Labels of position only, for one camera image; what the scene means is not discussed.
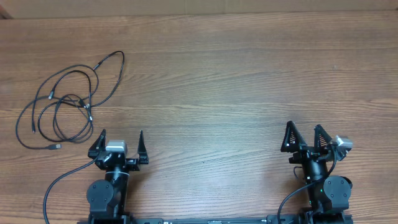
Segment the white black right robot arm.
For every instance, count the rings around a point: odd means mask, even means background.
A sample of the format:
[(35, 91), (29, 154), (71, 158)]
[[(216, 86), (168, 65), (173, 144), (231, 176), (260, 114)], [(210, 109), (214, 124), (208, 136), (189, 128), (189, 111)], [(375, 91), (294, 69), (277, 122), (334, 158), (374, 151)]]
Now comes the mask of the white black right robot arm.
[[(332, 175), (338, 161), (342, 161), (353, 148), (353, 141), (347, 136), (331, 137), (321, 125), (314, 127), (314, 145), (309, 146), (293, 121), (288, 121), (280, 151), (289, 152), (291, 164), (300, 165), (303, 170), (304, 186), (293, 191), (279, 205), (278, 223), (353, 223), (349, 209), (349, 198), (353, 188), (347, 177)], [(284, 204), (306, 190), (310, 206), (302, 208), (292, 218), (281, 215)]]

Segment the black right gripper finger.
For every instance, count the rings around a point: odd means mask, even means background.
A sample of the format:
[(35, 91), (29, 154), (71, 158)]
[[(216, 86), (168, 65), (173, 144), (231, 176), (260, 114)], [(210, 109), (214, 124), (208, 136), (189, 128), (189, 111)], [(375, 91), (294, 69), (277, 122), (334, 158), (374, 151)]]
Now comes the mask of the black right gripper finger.
[(307, 143), (298, 131), (295, 123), (293, 121), (288, 121), (280, 151), (294, 153), (304, 150), (307, 146)]
[(316, 152), (327, 150), (328, 143), (332, 140), (331, 136), (318, 124), (314, 127), (314, 148)]

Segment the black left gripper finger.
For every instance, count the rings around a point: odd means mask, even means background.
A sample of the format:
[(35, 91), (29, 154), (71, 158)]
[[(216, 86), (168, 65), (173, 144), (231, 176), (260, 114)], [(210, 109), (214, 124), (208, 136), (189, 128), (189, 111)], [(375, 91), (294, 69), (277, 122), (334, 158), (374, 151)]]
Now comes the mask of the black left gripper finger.
[(149, 157), (147, 155), (146, 146), (144, 144), (143, 130), (140, 131), (137, 153), (139, 155), (139, 163), (140, 164), (148, 164), (149, 163)]
[(88, 157), (95, 159), (99, 156), (100, 152), (105, 150), (106, 143), (106, 130), (103, 129), (97, 140), (91, 145), (88, 150)]

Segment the black thin cable silver tip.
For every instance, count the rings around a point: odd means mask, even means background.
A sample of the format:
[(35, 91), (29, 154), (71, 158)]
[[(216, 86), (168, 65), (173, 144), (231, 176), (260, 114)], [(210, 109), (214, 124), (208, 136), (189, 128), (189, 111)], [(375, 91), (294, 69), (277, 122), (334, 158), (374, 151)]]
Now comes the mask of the black thin cable silver tip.
[[(112, 57), (112, 56), (115, 55), (115, 54), (121, 54), (121, 55), (122, 55), (122, 62), (121, 62), (121, 68), (120, 68), (120, 73), (119, 73), (118, 80), (117, 80), (117, 82), (116, 82), (114, 88), (111, 90), (111, 93), (110, 93), (103, 101), (100, 101), (99, 103), (97, 103), (97, 104), (95, 104), (95, 105), (92, 105), (92, 104), (91, 104), (91, 97), (96, 93), (96, 91), (97, 91), (97, 89), (98, 89), (98, 87), (99, 87), (99, 83), (100, 83), (99, 76), (98, 76), (96, 70), (102, 65), (103, 62), (105, 62), (108, 58)], [(76, 67), (85, 67), (85, 68), (90, 69), (90, 70), (94, 73), (94, 75), (95, 75), (95, 77), (96, 77), (96, 87), (95, 87), (94, 91), (91, 90), (91, 79), (90, 79), (90, 77), (87, 75), (87, 79), (88, 79), (88, 83), (89, 83), (89, 94), (88, 94), (87, 97), (85, 97), (85, 98), (80, 98), (79, 100), (62, 100), (61, 98), (58, 99), (58, 102), (59, 102), (59, 103), (65, 103), (65, 104), (70, 105), (70, 106), (74, 106), (75, 103), (78, 102), (79, 105), (77, 106), (77, 108), (85, 108), (85, 109), (88, 110), (88, 114), (90, 114), (90, 113), (91, 113), (91, 108), (92, 108), (92, 107), (97, 107), (97, 106), (99, 106), (99, 105), (105, 103), (106, 101), (108, 101), (108, 99), (111, 98), (112, 95), (114, 94), (114, 92), (117, 90), (117, 88), (118, 88), (118, 86), (119, 86), (119, 83), (120, 83), (120, 81), (121, 81), (121, 78), (122, 78), (123, 69), (124, 69), (124, 63), (125, 63), (125, 54), (124, 54), (123, 51), (118, 50), (118, 51), (112, 52), (112, 53), (110, 53), (109, 55), (105, 56), (105, 58), (103, 58), (101, 61), (99, 61), (94, 67), (89, 67), (89, 66), (83, 65), (83, 64), (76, 64), (76, 65), (72, 65), (72, 66), (69, 66), (69, 67), (67, 67), (67, 68), (64, 68), (63, 70), (60, 70), (59, 72), (54, 73), (53, 75), (49, 76), (49, 77), (39, 86), (39, 88), (38, 88), (38, 90), (37, 90), (37, 92), (36, 92), (36, 94), (35, 94), (35, 98), (34, 98), (34, 100), (32, 101), (32, 115), (31, 115), (32, 132), (35, 133), (35, 132), (36, 132), (36, 128), (39, 128), (39, 125), (37, 125), (37, 126), (35, 125), (35, 117), (34, 117), (34, 115), (35, 115), (35, 106), (36, 106), (37, 101), (39, 101), (39, 93), (40, 93), (42, 87), (43, 87), (51, 78), (53, 78), (54, 76), (56, 76), (56, 75), (58, 75), (58, 74), (60, 74), (60, 73), (65, 72), (66, 70), (69, 70), (69, 69), (72, 69), (72, 68), (76, 68)]]

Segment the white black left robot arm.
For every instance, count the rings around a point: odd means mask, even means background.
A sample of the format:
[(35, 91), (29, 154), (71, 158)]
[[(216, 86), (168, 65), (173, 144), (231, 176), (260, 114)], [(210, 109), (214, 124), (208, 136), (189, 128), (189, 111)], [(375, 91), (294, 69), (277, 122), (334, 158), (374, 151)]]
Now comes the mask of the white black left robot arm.
[(149, 163), (140, 132), (137, 158), (127, 157), (127, 144), (124, 140), (106, 142), (106, 130), (88, 150), (88, 157), (95, 165), (105, 171), (105, 177), (94, 181), (86, 192), (90, 204), (89, 223), (135, 223), (132, 215), (125, 211), (129, 173), (137, 172), (141, 165)]

